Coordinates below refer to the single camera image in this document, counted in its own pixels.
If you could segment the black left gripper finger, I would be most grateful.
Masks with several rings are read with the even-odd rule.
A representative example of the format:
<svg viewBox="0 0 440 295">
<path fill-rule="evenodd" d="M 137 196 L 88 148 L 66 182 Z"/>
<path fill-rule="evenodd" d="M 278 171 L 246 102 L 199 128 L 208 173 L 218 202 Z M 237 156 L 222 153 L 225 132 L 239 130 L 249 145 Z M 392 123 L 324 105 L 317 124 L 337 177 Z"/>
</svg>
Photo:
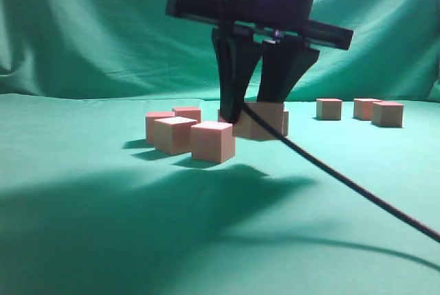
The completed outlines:
<svg viewBox="0 0 440 295">
<path fill-rule="evenodd" d="M 217 28 L 212 30 L 211 39 L 219 70 L 221 115 L 226 122 L 235 124 L 250 79 L 263 55 L 263 46 L 251 36 L 222 36 Z"/>
</svg>

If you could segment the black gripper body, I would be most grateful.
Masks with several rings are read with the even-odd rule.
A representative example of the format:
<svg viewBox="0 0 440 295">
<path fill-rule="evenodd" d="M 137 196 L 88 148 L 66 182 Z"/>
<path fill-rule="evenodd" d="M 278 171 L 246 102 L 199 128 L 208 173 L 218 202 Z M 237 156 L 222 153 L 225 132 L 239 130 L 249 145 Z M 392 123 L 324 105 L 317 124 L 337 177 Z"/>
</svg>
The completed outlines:
<svg viewBox="0 0 440 295">
<path fill-rule="evenodd" d="M 347 50 L 353 31 L 313 21 L 314 0 L 225 0 L 227 23 L 252 23 L 261 32 L 293 32 L 319 45 Z M 212 25 L 219 23 L 218 0 L 167 0 L 166 14 Z"/>
</svg>

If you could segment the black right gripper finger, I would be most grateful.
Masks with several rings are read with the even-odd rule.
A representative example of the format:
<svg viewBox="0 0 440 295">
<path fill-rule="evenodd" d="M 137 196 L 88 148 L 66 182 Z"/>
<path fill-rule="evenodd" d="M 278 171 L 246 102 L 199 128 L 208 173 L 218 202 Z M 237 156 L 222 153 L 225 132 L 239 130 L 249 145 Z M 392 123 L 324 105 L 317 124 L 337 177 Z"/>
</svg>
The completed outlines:
<svg viewBox="0 0 440 295">
<path fill-rule="evenodd" d="M 285 102 L 301 77 L 317 62 L 320 51 L 304 41 L 264 41 L 258 102 Z"/>
</svg>

